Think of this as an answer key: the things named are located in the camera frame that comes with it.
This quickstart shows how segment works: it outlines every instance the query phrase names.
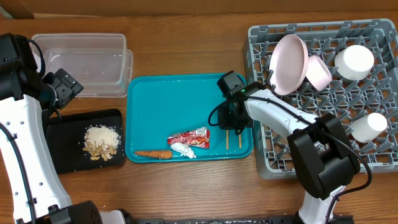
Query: blue plastic tray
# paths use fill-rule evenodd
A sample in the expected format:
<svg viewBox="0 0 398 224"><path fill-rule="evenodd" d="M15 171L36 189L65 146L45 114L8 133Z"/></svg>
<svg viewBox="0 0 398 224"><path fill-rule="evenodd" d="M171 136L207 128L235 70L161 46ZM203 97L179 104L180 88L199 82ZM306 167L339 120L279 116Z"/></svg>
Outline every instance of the blue plastic tray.
<svg viewBox="0 0 398 224"><path fill-rule="evenodd" d="M223 74L165 75L138 77L129 85L127 94L126 154L133 162L182 162L215 159L240 159L253 149L251 128L242 134L242 148L233 130L226 131L207 123L209 113L225 100L216 82ZM217 122L217 114L212 117ZM210 130L210 148L192 147L196 159L173 151L171 159L137 156L134 151L168 150L171 134L201 127Z"/></svg>

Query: carrot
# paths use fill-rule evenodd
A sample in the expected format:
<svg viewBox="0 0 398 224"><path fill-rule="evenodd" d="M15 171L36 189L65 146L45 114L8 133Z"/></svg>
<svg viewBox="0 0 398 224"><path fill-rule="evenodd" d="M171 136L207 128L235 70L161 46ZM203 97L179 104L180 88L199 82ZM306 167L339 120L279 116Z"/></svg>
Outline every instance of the carrot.
<svg viewBox="0 0 398 224"><path fill-rule="evenodd" d="M151 157L156 159L170 159L173 157L173 152L170 150L160 150L160 151L135 151L135 155Z"/></svg>

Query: snack wrapper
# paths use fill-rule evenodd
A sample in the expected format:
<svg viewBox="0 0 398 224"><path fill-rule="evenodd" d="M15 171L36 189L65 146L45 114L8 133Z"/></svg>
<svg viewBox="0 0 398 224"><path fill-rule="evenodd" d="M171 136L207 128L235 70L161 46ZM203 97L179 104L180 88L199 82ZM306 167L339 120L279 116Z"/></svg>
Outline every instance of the snack wrapper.
<svg viewBox="0 0 398 224"><path fill-rule="evenodd" d="M167 144L184 143L189 146L208 149L210 146L210 130L206 127L198 128L193 131L173 134L167 138Z"/></svg>

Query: gray dish rack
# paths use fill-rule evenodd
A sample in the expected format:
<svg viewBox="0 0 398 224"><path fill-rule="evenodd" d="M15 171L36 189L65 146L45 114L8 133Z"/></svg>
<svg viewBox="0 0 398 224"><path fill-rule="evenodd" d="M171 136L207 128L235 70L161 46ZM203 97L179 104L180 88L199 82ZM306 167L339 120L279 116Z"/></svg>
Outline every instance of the gray dish rack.
<svg viewBox="0 0 398 224"><path fill-rule="evenodd" d="M300 88L282 99L301 110L319 116L337 115L346 133L352 132L352 121L378 112L388 120L386 131L368 144L351 138L354 149L369 163L373 172L398 170L398 35L388 19L316 22L252 26L243 48L244 67L249 83L269 83L269 62L273 49L283 36L295 34L305 41L308 53L319 56L333 75L322 91L304 81ZM349 82L334 66L338 52L350 45L363 45L375 57L367 78ZM253 127L257 172L264 179L295 178L287 141L260 122ZM324 145L317 148L325 150Z"/></svg>

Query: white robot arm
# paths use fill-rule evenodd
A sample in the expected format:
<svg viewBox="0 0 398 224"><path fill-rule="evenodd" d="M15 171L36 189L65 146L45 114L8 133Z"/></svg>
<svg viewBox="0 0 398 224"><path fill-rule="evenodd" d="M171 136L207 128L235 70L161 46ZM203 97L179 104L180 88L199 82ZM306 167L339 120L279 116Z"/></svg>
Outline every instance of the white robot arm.
<svg viewBox="0 0 398 224"><path fill-rule="evenodd" d="M83 87L66 71L44 76L20 35L0 35L0 150L14 201L15 223L134 223L124 210L99 212L91 201L72 205L55 172L42 121Z"/></svg>
<svg viewBox="0 0 398 224"><path fill-rule="evenodd" d="M297 178L306 190L294 223L329 222L333 218L334 197L359 172L354 152L326 137L333 136L349 147L340 121L332 114L319 118L300 111L280 100L261 83L245 84L233 71L223 75L217 84L226 101L211 112L209 124L221 129L235 129L239 134L239 130L255 120L287 139ZM215 111L218 111L218 123L212 124L210 120ZM329 144L329 149L322 155L314 146L319 143Z"/></svg>

